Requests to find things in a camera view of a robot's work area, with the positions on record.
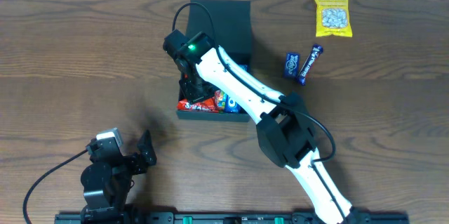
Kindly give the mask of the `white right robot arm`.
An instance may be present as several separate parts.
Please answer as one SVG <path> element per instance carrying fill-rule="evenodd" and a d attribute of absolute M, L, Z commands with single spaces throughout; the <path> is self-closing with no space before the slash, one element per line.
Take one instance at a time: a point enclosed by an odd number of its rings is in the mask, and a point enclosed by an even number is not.
<path fill-rule="evenodd" d="M 224 91 L 256 124 L 258 144 L 275 165 L 288 169 L 309 196 L 324 223 L 348 223 L 352 205 L 337 189 L 315 142 L 314 127 L 328 129 L 310 116 L 295 93 L 284 95 L 239 67 L 206 33 L 192 38 L 174 29 L 163 42 L 182 76 L 180 89 L 190 103 Z"/>

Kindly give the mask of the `Haribo gummy worms bag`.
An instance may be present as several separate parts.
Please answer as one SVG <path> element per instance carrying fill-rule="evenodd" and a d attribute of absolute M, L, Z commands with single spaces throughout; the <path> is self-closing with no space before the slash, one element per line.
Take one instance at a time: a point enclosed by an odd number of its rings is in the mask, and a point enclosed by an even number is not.
<path fill-rule="evenodd" d="M 227 103 L 227 94 L 222 90 L 216 91 L 214 96 L 214 102 L 217 110 L 219 111 L 224 110 Z"/>

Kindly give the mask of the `blue Oreo cookie pack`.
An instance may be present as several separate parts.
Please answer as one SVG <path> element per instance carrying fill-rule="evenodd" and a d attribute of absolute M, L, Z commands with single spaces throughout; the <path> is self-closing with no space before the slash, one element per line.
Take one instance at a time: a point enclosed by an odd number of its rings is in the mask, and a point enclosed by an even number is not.
<path fill-rule="evenodd" d="M 239 113 L 241 111 L 241 106 L 235 100 L 233 100 L 227 93 L 225 93 L 224 111 L 226 113 Z"/>

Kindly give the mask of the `red Hacks candy bag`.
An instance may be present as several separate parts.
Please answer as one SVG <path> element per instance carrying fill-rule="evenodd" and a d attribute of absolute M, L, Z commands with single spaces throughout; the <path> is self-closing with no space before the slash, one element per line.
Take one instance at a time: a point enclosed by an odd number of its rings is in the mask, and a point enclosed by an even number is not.
<path fill-rule="evenodd" d="M 218 113 L 213 98 L 206 99 L 199 103 L 190 103 L 187 99 L 180 100 L 177 103 L 177 109 L 181 111 L 199 111 Z"/>

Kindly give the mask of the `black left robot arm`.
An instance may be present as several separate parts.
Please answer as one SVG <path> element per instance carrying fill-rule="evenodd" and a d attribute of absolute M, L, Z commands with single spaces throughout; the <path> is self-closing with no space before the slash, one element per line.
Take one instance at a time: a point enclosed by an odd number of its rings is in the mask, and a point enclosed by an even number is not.
<path fill-rule="evenodd" d="M 140 137 L 138 151 L 123 155 L 117 128 L 100 132 L 86 146 L 92 162 L 81 174 L 87 205 L 80 213 L 82 223 L 141 223 L 139 211 L 126 203 L 134 185 L 133 176 L 147 172 L 157 157 L 148 130 Z"/>

